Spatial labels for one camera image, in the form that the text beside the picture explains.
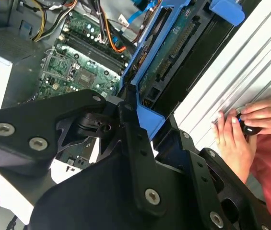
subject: white metal panel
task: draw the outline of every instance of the white metal panel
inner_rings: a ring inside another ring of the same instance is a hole
[[[214,143],[211,122],[248,102],[271,96],[271,1],[263,0],[175,111],[198,149]]]

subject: blue drive bracket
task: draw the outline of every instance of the blue drive bracket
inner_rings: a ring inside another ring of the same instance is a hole
[[[170,15],[168,16],[166,23],[164,24],[160,34],[158,35],[155,43],[153,44],[152,48],[150,49],[150,52],[148,53],[146,59],[142,63],[140,69],[137,71],[136,75],[134,76],[133,80],[131,81],[131,84],[135,85],[137,88],[137,92],[139,92],[138,85],[142,79],[142,77],[145,75],[149,65],[151,64],[152,60],[154,59],[155,55],[157,54],[159,48],[163,44],[164,40],[166,39],[166,36],[170,32],[171,28],[173,27],[177,17],[179,16],[181,10],[183,7],[188,6],[190,3],[190,0],[163,0],[160,7],[158,7],[157,12],[155,13],[155,16],[151,20],[151,22],[148,24],[147,28],[145,29],[141,41],[138,44],[138,48],[135,51],[129,65],[125,69],[122,78],[120,79],[120,88],[123,86],[124,77],[130,70],[130,67],[132,66],[132,63],[136,61],[136,57],[140,54],[141,48],[144,47],[146,40],[148,38],[149,32],[152,30],[153,25],[155,24],[155,21],[158,17],[158,15],[161,12],[162,8],[172,8],[172,11]],[[165,122],[165,117],[156,113],[155,111],[146,108],[140,103],[140,96],[139,93],[137,93],[137,115],[139,117],[140,125],[142,128],[147,130],[148,137],[150,140],[154,138],[156,133],[159,131],[159,129],[162,127],[162,125]]]
[[[209,10],[234,26],[239,25],[245,19],[242,6],[235,0],[212,0]]]

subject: motherboard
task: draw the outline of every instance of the motherboard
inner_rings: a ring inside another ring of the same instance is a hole
[[[41,77],[36,100],[92,89],[103,97],[116,95],[124,68],[130,61],[127,51],[117,53],[101,37],[96,19],[72,11],[52,48],[41,60]],[[95,138],[69,147],[57,159],[84,169]]]

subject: hand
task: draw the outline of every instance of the hand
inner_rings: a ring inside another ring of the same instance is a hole
[[[241,119],[245,125],[262,127],[259,134],[271,134],[271,98],[246,105],[241,111]]]
[[[241,126],[236,118],[236,111],[229,113],[227,120],[219,112],[218,124],[212,124],[215,140],[222,159],[231,170],[245,183],[257,148],[257,136],[245,140]]]

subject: screw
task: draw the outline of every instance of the screw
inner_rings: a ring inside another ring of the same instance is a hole
[[[213,152],[212,150],[209,150],[209,154],[210,154],[210,156],[212,156],[212,157],[215,157],[216,155],[215,155],[215,152]]]
[[[15,127],[8,123],[0,123],[0,136],[8,137],[15,132]]]
[[[93,99],[96,100],[96,101],[98,101],[98,102],[101,101],[101,98],[98,97],[98,96],[93,96]]]
[[[159,194],[151,188],[148,188],[145,191],[145,197],[146,197],[146,200],[152,205],[158,205],[160,203]]]
[[[184,136],[185,138],[189,139],[189,134],[183,133],[183,136]]]
[[[125,104],[125,107],[126,107],[127,109],[131,110],[131,111],[133,110],[132,106],[129,105],[129,104]]]
[[[266,227],[265,225],[261,225],[261,228],[262,228],[262,230],[269,230],[269,228],[268,227]]]
[[[43,138],[32,138],[29,141],[29,146],[33,150],[42,151],[48,147],[48,142]]]
[[[222,229],[224,227],[224,222],[222,218],[216,212],[210,212],[210,218],[219,229]]]

